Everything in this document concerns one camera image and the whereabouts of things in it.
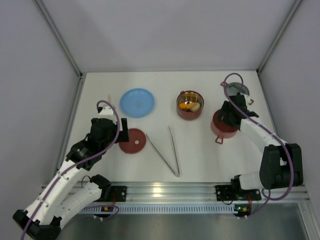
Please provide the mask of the dark red lid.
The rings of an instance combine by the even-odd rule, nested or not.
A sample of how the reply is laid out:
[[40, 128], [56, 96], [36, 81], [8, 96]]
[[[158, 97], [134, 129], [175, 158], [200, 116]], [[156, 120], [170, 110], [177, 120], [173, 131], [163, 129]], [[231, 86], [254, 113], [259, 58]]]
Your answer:
[[120, 149], [126, 154], [139, 153], [147, 143], [145, 133], [138, 128], [130, 128], [128, 130], [128, 136], [128, 142], [120, 142], [118, 144]]

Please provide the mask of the pink lunch container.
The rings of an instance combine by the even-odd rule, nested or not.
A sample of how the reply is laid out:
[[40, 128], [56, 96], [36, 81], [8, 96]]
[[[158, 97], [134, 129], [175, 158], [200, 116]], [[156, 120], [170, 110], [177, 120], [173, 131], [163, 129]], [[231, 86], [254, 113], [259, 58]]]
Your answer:
[[218, 119], [219, 113], [220, 113], [220, 110], [217, 110], [213, 114], [212, 120], [210, 122], [210, 128], [211, 128], [211, 131], [216, 135], [215, 142], [217, 144], [222, 145], [224, 142], [224, 139], [230, 139], [234, 137], [237, 134], [238, 129], [227, 125], [222, 120], [219, 120]]

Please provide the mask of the beige round food slice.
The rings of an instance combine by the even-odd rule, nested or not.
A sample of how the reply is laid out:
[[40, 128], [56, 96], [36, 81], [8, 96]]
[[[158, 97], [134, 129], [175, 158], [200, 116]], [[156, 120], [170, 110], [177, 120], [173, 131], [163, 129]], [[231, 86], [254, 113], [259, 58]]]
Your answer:
[[191, 112], [197, 112], [201, 108], [201, 104], [199, 102], [193, 102], [190, 108]]

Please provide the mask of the dark red lunch container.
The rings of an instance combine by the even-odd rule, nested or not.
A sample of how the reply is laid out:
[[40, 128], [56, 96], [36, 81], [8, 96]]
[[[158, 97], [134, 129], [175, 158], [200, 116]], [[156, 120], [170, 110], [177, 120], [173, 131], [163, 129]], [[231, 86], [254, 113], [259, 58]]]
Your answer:
[[203, 96], [193, 90], [181, 91], [176, 98], [176, 111], [178, 115], [187, 121], [197, 119], [204, 108]]

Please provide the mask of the orange round food slice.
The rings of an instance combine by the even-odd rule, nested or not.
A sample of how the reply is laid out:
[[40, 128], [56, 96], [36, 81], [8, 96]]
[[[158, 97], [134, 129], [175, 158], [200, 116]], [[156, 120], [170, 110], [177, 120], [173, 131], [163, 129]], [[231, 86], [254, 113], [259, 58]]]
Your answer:
[[191, 110], [193, 108], [194, 104], [195, 104], [194, 102], [190, 102], [190, 101], [181, 102], [179, 104], [179, 108], [184, 111]]

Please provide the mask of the metal tongs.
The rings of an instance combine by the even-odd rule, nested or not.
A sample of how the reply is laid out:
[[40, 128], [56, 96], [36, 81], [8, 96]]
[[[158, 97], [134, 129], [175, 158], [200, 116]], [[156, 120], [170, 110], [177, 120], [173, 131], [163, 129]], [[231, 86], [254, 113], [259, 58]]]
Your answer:
[[172, 172], [172, 174], [176, 178], [181, 177], [181, 170], [180, 170], [180, 165], [178, 161], [178, 155], [177, 155], [177, 150], [176, 150], [176, 145], [175, 145], [175, 140], [173, 136], [173, 131], [172, 128], [168, 125], [168, 133], [169, 133], [169, 138], [170, 138], [170, 144], [171, 144], [171, 149], [172, 149], [172, 155], [175, 163], [175, 169], [171, 166], [171, 164], [168, 162], [168, 160], [163, 156], [163, 154], [158, 150], [158, 148], [155, 146], [155, 144], [152, 142], [148, 134], [145, 134], [147, 141], [150, 143], [152, 149], [155, 151], [155, 153], [162, 159], [162, 161], [165, 163], [165, 165], [168, 167], [168, 169]]

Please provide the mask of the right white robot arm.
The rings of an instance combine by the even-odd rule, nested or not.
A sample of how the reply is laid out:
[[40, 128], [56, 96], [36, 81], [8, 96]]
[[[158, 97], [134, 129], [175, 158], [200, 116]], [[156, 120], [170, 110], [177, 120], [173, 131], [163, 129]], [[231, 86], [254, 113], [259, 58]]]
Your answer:
[[261, 189], [266, 199], [279, 201], [303, 183], [302, 149], [269, 130], [258, 114], [248, 110], [248, 99], [228, 96], [218, 114], [219, 122], [244, 133], [262, 154], [258, 171], [236, 175], [231, 182], [242, 191]]

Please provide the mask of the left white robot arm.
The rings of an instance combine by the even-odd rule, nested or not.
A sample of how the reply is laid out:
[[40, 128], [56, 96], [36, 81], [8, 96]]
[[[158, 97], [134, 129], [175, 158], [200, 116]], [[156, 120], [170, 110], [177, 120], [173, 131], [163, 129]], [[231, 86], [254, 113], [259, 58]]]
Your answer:
[[128, 121], [114, 123], [93, 118], [90, 132], [75, 143], [54, 178], [26, 209], [18, 209], [13, 220], [33, 240], [55, 240], [66, 224], [87, 205], [107, 200], [112, 183], [100, 174], [91, 176], [77, 193], [68, 194], [113, 145], [129, 141]]

